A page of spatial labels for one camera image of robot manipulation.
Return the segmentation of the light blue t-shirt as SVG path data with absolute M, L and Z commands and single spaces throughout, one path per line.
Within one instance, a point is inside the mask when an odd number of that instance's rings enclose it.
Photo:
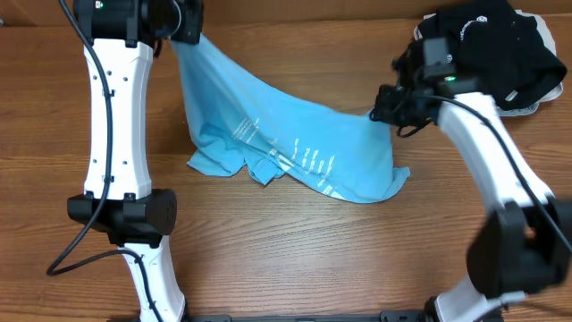
M 285 174 L 325 196 L 385 201 L 410 170 L 393 163 L 389 125 L 282 92 L 235 63 L 206 37 L 174 41 L 189 134 L 190 167 L 230 177 L 242 168 L 263 185 Z

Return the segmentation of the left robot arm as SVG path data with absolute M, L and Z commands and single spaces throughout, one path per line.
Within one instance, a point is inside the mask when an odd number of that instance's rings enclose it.
M 61 7 L 84 45 L 90 76 L 90 155 L 82 193 L 67 200 L 80 235 L 106 234 L 124 258 L 139 321 L 188 321 L 172 263 L 174 191 L 155 189 L 147 166 L 147 84 L 166 39 L 196 45 L 201 0 L 77 0 Z

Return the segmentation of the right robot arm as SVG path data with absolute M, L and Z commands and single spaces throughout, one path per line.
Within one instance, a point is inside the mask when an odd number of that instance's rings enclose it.
M 500 321 L 527 296 L 562 284 L 571 261 L 571 203 L 531 169 L 473 75 L 459 75 L 445 38 L 411 42 L 392 63 L 369 117 L 417 133 L 430 123 L 454 143 L 481 193 L 486 220 L 467 251 L 467 275 L 422 310 L 382 321 Z

